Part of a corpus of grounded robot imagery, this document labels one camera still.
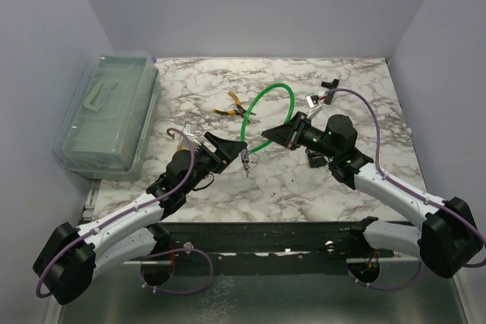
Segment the small silver key bunch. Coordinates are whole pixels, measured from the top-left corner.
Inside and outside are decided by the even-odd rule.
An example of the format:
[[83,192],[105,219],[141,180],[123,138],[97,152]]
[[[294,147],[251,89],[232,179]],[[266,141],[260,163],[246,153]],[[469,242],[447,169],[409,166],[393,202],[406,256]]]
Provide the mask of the small silver key bunch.
[[245,170],[245,175],[248,178],[250,176],[250,169],[251,169],[250,164],[247,163],[247,162],[244,162],[243,163],[243,168]]

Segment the green cable lock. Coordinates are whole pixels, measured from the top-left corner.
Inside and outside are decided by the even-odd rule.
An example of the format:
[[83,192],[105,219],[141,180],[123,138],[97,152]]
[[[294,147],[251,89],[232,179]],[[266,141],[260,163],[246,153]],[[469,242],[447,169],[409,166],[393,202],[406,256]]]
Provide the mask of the green cable lock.
[[[255,99],[251,102],[251,104],[250,104],[250,106],[247,110],[246,116],[243,118],[243,122],[242,122],[242,125],[241,125],[240,141],[244,141],[244,142],[246,141],[246,137],[245,137],[246,136],[246,129],[247,129],[247,126],[250,122],[250,114],[253,112],[254,107],[256,106],[256,104],[259,103],[259,101],[266,94],[268,94],[269,92],[271,92],[274,89],[284,89],[288,93],[288,95],[289,95],[289,109],[287,111],[285,123],[289,122],[290,119],[292,118],[294,108],[295,108],[295,94],[294,94],[292,88],[285,83],[273,83],[273,84],[269,85],[268,87],[266,87],[265,89],[263,89],[260,93],[258,93],[257,96],[255,97]],[[270,144],[271,144],[271,142],[269,140],[267,140],[266,142],[260,144],[259,146],[256,146],[255,148],[246,149],[246,150],[242,151],[240,153],[242,165],[243,165],[244,162],[247,162],[247,163],[250,164],[249,155],[256,153],[256,152],[259,152],[262,149],[267,148]]]

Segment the black padlock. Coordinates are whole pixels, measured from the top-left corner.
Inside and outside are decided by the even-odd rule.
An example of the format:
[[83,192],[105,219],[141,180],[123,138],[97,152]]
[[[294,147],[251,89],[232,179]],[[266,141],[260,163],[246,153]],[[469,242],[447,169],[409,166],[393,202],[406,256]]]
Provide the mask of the black padlock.
[[307,156],[308,165],[310,168],[320,168],[327,165],[327,160],[322,154],[316,153],[315,151],[311,151],[309,149],[305,150],[305,154]]

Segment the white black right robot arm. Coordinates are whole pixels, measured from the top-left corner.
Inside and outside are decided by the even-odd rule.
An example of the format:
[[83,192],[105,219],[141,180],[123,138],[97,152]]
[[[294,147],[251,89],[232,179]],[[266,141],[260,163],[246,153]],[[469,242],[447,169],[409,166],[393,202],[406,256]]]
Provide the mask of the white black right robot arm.
[[356,147],[358,133],[349,117],[332,115],[322,131],[299,112],[261,135],[286,149],[303,146],[327,157],[338,182],[381,201],[409,221],[401,225],[368,219],[349,238],[356,256],[368,256],[375,249],[392,250],[416,257],[436,275],[451,278],[483,249],[484,241],[464,200],[431,195],[377,167]]

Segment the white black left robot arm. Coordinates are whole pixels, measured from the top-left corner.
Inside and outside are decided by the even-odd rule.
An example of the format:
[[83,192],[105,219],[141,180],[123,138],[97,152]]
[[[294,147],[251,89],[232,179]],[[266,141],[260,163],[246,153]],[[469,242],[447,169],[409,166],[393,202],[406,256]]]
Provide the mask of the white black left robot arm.
[[157,224],[180,209],[206,176],[222,173],[247,148],[243,141],[225,140],[210,132],[204,136],[214,150],[189,143],[187,149],[174,153],[165,172],[145,193],[128,205],[91,223],[57,226],[33,264],[39,277],[36,296],[53,296],[59,304],[69,304],[104,269],[139,256],[163,258],[169,242],[156,233]]

